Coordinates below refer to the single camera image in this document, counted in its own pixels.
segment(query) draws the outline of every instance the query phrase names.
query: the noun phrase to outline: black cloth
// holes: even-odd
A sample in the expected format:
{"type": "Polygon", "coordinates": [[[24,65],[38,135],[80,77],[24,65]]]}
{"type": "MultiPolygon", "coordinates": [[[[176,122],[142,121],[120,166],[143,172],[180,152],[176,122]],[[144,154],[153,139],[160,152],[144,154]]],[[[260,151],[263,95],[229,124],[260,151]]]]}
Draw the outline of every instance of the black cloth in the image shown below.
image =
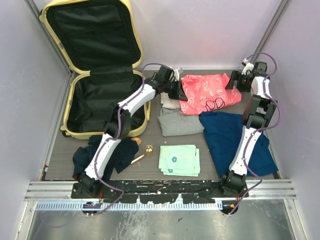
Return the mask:
{"type": "MultiPolygon", "coordinates": [[[[73,178],[78,180],[78,175],[85,171],[87,166],[94,158],[96,151],[100,145],[102,136],[95,135],[89,138],[88,146],[79,147],[79,149],[73,155],[73,178]]],[[[116,172],[121,173],[127,166],[129,166],[132,160],[135,158],[135,154],[138,152],[139,147],[136,141],[130,138],[121,140],[118,146],[114,149],[103,173],[102,180],[108,181],[111,177],[113,169],[116,172]]]]}

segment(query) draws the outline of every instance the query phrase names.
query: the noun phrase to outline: yellow suitcase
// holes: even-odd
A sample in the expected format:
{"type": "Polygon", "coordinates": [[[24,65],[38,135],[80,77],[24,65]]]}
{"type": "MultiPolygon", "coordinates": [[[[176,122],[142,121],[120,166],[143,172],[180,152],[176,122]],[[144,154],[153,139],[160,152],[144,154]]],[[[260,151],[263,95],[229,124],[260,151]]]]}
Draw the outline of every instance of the yellow suitcase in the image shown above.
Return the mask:
{"type": "MultiPolygon", "coordinates": [[[[64,136],[102,135],[106,108],[134,93],[142,74],[133,70],[143,58],[129,0],[54,0],[39,16],[78,76],[70,84],[64,136]]],[[[150,102],[131,118],[129,137],[147,127],[150,102]]]]}

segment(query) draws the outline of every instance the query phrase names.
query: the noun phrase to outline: mint green cloth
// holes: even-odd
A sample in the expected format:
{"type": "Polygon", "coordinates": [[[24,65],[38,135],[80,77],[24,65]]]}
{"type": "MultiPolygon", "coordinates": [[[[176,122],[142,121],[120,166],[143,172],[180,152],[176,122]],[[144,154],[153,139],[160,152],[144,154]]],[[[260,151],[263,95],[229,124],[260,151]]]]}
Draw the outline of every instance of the mint green cloth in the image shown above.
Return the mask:
{"type": "Polygon", "coordinates": [[[164,175],[198,177],[199,149],[195,145],[161,146],[159,169],[164,175]]]}

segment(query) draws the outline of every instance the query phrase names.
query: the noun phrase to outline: pink patterned fabric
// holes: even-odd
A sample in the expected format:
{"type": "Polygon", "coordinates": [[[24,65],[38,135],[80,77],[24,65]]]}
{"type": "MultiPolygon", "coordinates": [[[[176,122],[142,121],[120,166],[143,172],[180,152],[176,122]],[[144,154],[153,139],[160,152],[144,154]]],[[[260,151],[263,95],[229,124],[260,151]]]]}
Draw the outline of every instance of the pink patterned fabric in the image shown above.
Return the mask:
{"type": "Polygon", "coordinates": [[[229,77],[216,75],[187,75],[182,78],[182,87],[188,102],[180,101],[181,113],[199,115],[241,101],[241,93],[233,89],[225,90],[229,77]]]}

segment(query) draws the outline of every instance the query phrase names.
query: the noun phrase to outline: gold round object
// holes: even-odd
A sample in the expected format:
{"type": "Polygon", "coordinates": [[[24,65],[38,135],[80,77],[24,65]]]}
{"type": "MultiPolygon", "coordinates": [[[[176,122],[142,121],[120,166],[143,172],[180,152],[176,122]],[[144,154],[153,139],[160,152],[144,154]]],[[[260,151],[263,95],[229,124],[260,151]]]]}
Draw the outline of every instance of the gold round object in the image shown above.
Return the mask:
{"type": "Polygon", "coordinates": [[[147,153],[151,153],[153,151],[154,147],[152,145],[147,145],[145,146],[145,151],[147,153]]]}

